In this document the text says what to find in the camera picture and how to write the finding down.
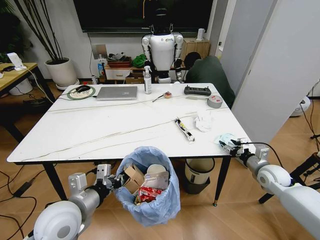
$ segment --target trash bin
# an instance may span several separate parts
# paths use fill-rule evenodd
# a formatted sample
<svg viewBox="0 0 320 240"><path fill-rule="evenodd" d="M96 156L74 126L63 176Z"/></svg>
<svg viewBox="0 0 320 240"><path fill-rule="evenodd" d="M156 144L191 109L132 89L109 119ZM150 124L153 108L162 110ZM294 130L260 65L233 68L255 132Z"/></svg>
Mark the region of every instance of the trash bin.
<svg viewBox="0 0 320 240"><path fill-rule="evenodd" d="M188 194L199 194L210 184L210 173L215 168L214 158L187 159L183 187Z"/></svg>
<svg viewBox="0 0 320 240"><path fill-rule="evenodd" d="M155 200L141 205L135 205L135 196L127 188L120 187L114 191L116 198L128 210L134 219L145 227L157 224L166 224L169 219L176 217L180 211L179 180L170 159L159 149L151 146L136 148L127 155L116 171L116 175L124 171L124 167L134 164L143 173L152 164L160 164L169 172L169 186Z"/></svg>

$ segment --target red snack bag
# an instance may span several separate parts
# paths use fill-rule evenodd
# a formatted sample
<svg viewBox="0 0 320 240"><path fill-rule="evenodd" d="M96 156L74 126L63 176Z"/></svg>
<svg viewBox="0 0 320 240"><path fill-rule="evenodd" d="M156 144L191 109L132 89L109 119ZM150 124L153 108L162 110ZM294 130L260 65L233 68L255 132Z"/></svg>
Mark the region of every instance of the red snack bag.
<svg viewBox="0 0 320 240"><path fill-rule="evenodd" d="M156 196L161 194L162 191L162 189L142 186L138 190L138 195L140 197L141 202L150 203L151 201L155 200Z"/></svg>

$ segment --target small orange object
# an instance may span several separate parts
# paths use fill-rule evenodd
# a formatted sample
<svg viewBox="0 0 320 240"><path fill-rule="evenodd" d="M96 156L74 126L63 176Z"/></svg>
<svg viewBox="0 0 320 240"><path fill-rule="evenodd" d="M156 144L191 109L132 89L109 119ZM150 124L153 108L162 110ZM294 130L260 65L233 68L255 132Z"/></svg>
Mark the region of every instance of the small orange object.
<svg viewBox="0 0 320 240"><path fill-rule="evenodd" d="M172 97L172 94L171 94L171 92L169 92L169 91L165 92L163 95L164 95L164 98L165 98L165 99L169 99L169 98Z"/></svg>

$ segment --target green cloth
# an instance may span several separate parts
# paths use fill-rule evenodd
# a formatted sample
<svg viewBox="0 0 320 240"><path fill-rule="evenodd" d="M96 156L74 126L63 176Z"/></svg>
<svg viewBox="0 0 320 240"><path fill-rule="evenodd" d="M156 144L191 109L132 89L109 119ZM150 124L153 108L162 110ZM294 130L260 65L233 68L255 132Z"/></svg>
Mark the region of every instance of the green cloth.
<svg viewBox="0 0 320 240"><path fill-rule="evenodd" d="M207 56L198 59L186 74L185 83L211 83L218 90L229 108L235 101L235 93L231 89L225 71L219 59L215 56Z"/></svg>
<svg viewBox="0 0 320 240"><path fill-rule="evenodd" d="M144 54L141 54L139 56L136 56L135 59L133 59L132 61L132 66L136 67L136 68L141 68L144 66L145 60L146 60L146 56Z"/></svg>

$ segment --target blue plastic bag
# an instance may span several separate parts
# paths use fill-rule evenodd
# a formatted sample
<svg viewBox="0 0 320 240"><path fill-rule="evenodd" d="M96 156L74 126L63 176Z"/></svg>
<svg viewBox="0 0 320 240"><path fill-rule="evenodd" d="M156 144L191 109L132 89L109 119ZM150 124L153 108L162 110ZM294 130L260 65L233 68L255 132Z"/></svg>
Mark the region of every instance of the blue plastic bag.
<svg viewBox="0 0 320 240"><path fill-rule="evenodd" d="M166 224L169 219L176 217L180 211L179 180L170 159L159 149L152 146L141 146L127 155L116 171L116 175L123 172L124 166L136 165L143 173L151 164L160 164L169 172L169 186L152 202L143 202L137 206L133 196L124 186L114 191L116 198L122 203L134 219L145 227Z"/></svg>

